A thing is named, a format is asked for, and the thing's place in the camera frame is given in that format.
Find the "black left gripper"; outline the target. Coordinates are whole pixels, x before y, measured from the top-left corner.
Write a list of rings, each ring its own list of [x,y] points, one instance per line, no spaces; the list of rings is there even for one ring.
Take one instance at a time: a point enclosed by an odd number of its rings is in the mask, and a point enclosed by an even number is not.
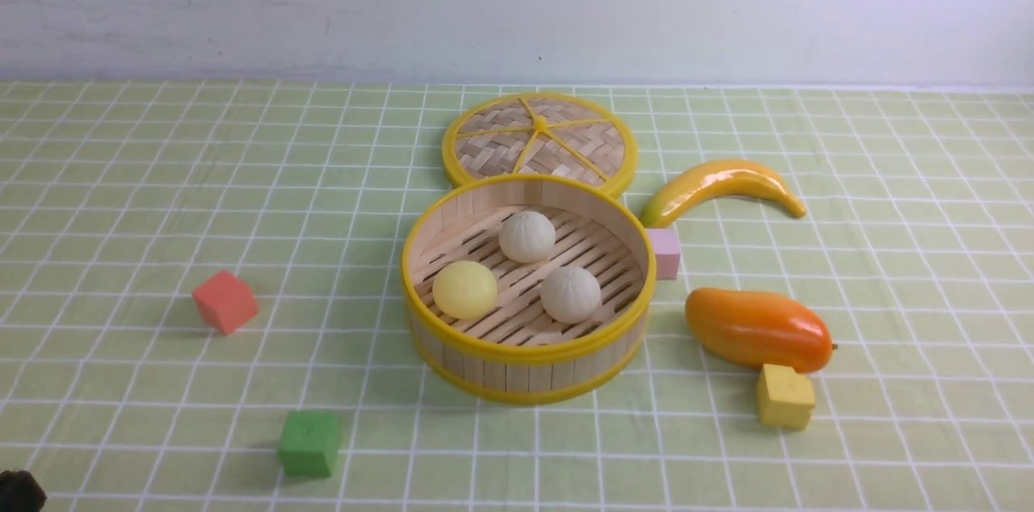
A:
[[[40,512],[48,494],[27,469],[5,469],[0,479],[1,512]]]

